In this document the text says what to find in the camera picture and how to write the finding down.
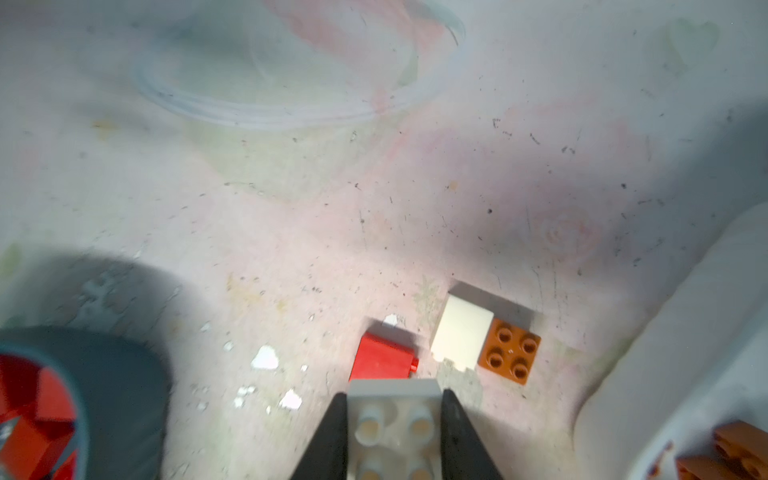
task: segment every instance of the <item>paint chip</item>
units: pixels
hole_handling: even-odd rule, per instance
[[[250,367],[254,370],[275,370],[279,364],[275,349],[269,345],[264,345],[251,360]]]
[[[298,396],[293,389],[288,390],[278,405],[284,409],[298,410],[301,406],[301,397]]]
[[[397,326],[397,315],[390,313],[389,315],[385,316],[384,323],[390,326]]]

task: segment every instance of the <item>red lego piece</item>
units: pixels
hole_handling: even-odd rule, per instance
[[[69,391],[56,372],[49,366],[38,375],[37,420],[46,422],[73,422],[77,418]]]
[[[53,474],[51,480],[74,480],[74,467],[78,461],[78,451],[72,452],[69,458]]]
[[[15,480],[41,480],[56,465],[74,434],[72,425],[22,416],[0,449],[0,464]]]
[[[0,355],[0,423],[35,407],[38,366],[17,356]]]
[[[349,379],[407,379],[419,367],[410,348],[366,333],[360,339]]]

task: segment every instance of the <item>orange lego brick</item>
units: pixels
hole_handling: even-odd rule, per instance
[[[678,480],[745,480],[725,466],[709,457],[696,456],[677,459]]]
[[[22,416],[0,449],[0,464],[16,480],[41,480],[56,465],[74,434],[72,425]]]
[[[44,367],[38,376],[37,419],[48,422],[73,422],[76,415],[72,397],[51,367]]]
[[[734,422],[715,430],[715,450],[728,466],[757,480],[768,480],[768,433]]]
[[[478,365],[525,385],[540,342],[540,336],[494,318]]]

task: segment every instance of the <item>stained surface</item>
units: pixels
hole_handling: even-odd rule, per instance
[[[286,478],[393,313],[507,478],[563,478],[586,396],[768,200],[765,2],[211,8],[0,6],[0,321],[147,340],[163,478]],[[533,312],[526,386],[429,358],[458,282]]]

